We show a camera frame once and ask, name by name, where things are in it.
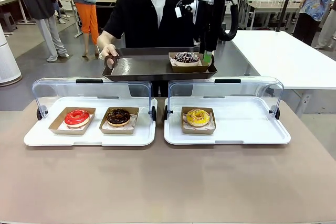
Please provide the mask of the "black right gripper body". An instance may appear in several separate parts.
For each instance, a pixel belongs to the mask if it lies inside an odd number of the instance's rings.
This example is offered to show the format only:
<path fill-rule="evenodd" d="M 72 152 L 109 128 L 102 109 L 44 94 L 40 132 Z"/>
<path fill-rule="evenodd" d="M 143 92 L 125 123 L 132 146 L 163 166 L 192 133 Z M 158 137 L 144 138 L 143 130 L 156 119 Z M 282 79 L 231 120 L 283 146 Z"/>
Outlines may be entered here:
<path fill-rule="evenodd" d="M 211 20 L 206 20 L 202 24 L 200 35 L 200 46 L 216 46 L 217 45 L 217 27 Z"/>

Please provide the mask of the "person's right hand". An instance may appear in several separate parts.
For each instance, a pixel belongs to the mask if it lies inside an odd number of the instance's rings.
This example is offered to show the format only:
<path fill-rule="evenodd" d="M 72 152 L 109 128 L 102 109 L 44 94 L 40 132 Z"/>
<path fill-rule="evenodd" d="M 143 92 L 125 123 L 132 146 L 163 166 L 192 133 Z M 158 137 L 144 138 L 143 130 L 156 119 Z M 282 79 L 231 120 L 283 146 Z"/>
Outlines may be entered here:
<path fill-rule="evenodd" d="M 101 51 L 102 59 L 106 66 L 112 69 L 114 63 L 117 61 L 119 55 L 116 51 L 116 47 L 113 44 L 105 46 Z"/>

